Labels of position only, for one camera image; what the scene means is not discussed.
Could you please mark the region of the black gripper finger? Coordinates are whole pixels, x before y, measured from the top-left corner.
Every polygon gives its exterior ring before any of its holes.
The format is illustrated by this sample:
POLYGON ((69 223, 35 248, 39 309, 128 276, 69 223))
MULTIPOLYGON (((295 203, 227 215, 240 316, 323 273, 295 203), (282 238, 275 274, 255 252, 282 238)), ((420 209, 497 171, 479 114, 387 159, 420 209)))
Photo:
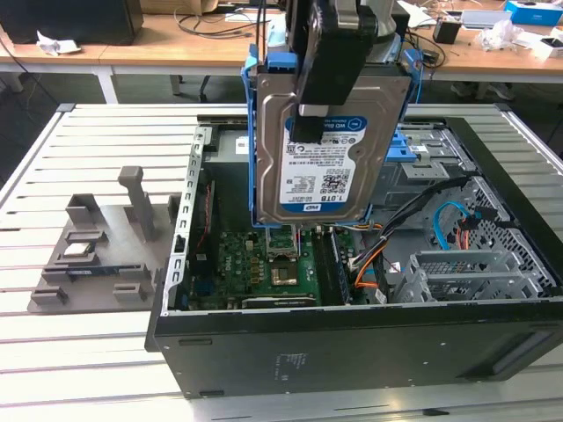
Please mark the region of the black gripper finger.
POLYGON ((289 139, 292 142, 320 142, 328 111, 328 105, 295 105, 289 120, 289 139))

